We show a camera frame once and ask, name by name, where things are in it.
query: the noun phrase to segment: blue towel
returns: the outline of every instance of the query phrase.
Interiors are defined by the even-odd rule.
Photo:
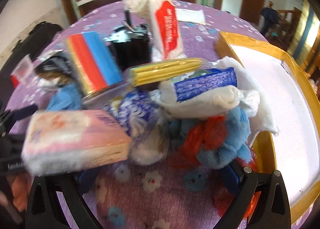
[[[61,88],[50,100],[46,111],[79,110],[81,109],[81,96],[75,83]]]
[[[246,163],[251,159],[251,153],[245,144],[250,134],[248,117],[239,106],[232,109],[225,121],[228,135],[223,145],[216,151],[200,150],[197,160],[207,168],[221,169],[240,157]]]

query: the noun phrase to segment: tablecloth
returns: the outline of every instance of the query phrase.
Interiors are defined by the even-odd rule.
[[[219,31],[239,33],[265,41],[251,24],[227,12],[183,1],[174,1],[174,4],[177,8],[203,10],[205,15],[205,26],[179,22],[184,53],[188,57],[218,60],[215,43]],[[107,37],[123,20],[121,2],[95,9],[58,34],[43,53],[64,48],[66,37],[74,33],[98,31],[101,38]],[[132,22],[142,24],[145,21],[132,15]],[[7,108],[22,108],[33,103],[45,108],[52,95],[38,88],[36,80],[27,86],[19,84]],[[25,132],[28,121],[18,122],[11,132]],[[200,183],[202,190],[194,188],[194,181],[196,185]],[[219,220],[212,204],[213,184],[208,171],[176,171],[168,168],[165,161],[148,167],[123,162],[105,167],[96,181],[96,188],[85,194],[84,199],[106,228],[207,229],[213,228]],[[77,228],[61,194],[59,199],[70,226]],[[301,218],[299,225],[308,214],[305,214],[304,219]],[[239,227],[244,228],[245,221]]]

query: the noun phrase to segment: person in dark clothes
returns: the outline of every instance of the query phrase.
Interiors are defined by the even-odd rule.
[[[263,28],[260,32],[263,36],[267,34],[269,28],[272,27],[273,24],[279,23],[278,13],[272,7],[273,7],[273,2],[269,1],[269,6],[263,8],[260,13],[264,17]]]

